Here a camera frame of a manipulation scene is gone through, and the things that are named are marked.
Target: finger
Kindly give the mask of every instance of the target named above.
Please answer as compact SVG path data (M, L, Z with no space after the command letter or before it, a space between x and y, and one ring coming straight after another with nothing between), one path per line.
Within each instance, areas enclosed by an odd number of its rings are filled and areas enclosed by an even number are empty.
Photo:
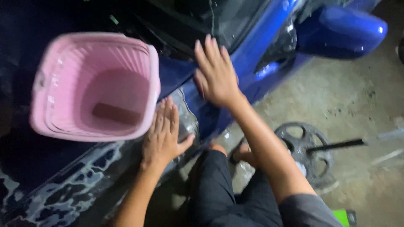
M161 100L160 107L157 112L156 127L154 129L155 133L161 132L164 124L164 111L166 110L166 100Z
M220 48L220 53L222 55L223 60L226 62L226 64L233 66L233 63L231 62L231 59L230 59L229 52L227 52L227 49L224 46L222 46Z
M156 119L157 119L157 110L154 112L153 120L151 121L151 126L147 131L148 134L154 133L154 129L156 128Z
M163 131L170 132L171 125L171 108L173 107L173 98L168 97L166 101L166 109L164 112Z
M178 107L173 105L171 109L171 125L170 132L176 138L178 138L178 129L179 129L179 116L178 116Z
M211 39L210 34L207 34L205 38L205 53L210 65L213 67L217 65L217 58L215 55L215 49L213 47L213 39Z
M203 99L205 100L205 94L208 93L208 81L199 69L195 70L194 77L196 86L198 87Z
M194 139L195 135L190 134L182 143L178 144L178 155L184 153L188 148L190 148L192 146L192 143L194 142Z
M207 77L210 77L210 75L213 71L213 68L212 68L212 65L210 64L208 58L206 57L206 54L205 54L199 40L197 40L195 43L195 58L196 58L196 61L198 62L200 70Z
M213 50L215 52L215 59L223 61L222 56L220 54L219 46L217 45L216 38L213 38L212 42L213 42Z

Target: sandal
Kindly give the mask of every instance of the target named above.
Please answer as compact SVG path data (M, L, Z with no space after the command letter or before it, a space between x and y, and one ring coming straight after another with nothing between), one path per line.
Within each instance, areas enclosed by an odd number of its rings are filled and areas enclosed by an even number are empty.
M240 148L240 146L242 144L246 144L248 146L248 151L251 151L250 146L248 145L247 139L245 137L243 137L240 142L237 144L237 146L230 152L230 158L229 158L229 162L233 165L237 165L240 161L236 161L233 158L233 155L235 154L235 152Z

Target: black shorts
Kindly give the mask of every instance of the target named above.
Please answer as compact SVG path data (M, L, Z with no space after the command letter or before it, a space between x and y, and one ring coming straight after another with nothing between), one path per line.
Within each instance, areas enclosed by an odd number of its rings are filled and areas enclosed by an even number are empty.
M226 156L206 150L199 157L191 178L187 208L189 226L206 226L213 220L235 214L263 226L282 226L278 205L264 173L256 170L241 195L234 196Z

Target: gray shirt sleeve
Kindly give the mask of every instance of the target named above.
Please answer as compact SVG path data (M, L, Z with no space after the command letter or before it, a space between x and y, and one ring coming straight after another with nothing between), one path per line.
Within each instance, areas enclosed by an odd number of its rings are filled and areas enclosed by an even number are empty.
M323 200L315 195L289 196L279 205L279 211L285 227L342 227Z

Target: pink plastic bucket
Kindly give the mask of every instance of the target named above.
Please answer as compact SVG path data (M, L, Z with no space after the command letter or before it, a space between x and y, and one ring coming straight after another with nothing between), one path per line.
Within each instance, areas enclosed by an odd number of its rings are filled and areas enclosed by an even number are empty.
M66 34L38 69L31 126L75 141L134 139L150 127L159 94L153 46L121 34Z

